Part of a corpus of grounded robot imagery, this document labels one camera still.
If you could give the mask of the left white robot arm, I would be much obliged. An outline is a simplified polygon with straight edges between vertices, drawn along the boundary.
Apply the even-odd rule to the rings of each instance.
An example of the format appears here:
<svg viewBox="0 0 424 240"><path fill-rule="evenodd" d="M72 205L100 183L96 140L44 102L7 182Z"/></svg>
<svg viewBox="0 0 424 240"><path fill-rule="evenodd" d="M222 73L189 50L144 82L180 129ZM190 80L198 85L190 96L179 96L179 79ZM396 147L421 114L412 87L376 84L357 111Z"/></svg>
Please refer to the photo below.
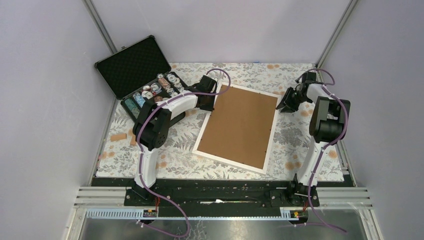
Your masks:
<svg viewBox="0 0 424 240"><path fill-rule="evenodd" d="M155 102L147 100L141 107L133 127L133 134L140 146L140 160L134 177L139 189L136 199L144 206L152 204L155 192L151 187L156 183L156 163L159 148L168 138L169 128L181 120L181 114L199 108L212 112L218 83L204 75L200 82L186 87L181 93L169 99Z"/></svg>

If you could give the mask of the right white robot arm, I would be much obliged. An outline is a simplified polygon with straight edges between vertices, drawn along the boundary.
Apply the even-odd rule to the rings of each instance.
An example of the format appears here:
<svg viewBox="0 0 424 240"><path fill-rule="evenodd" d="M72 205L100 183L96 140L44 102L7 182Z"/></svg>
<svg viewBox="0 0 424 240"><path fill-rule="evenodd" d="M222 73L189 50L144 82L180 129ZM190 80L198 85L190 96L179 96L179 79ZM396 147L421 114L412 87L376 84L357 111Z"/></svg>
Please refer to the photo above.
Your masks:
<svg viewBox="0 0 424 240"><path fill-rule="evenodd" d="M329 153L330 146L345 137L348 128L351 102L331 93L329 83L317 80L318 72L318 68L304 72L295 80L297 86L289 87L276 107L282 113L294 113L302 103L314 104L308 130L311 136L309 150L302 167L284 193L293 206L312 198L323 157Z"/></svg>

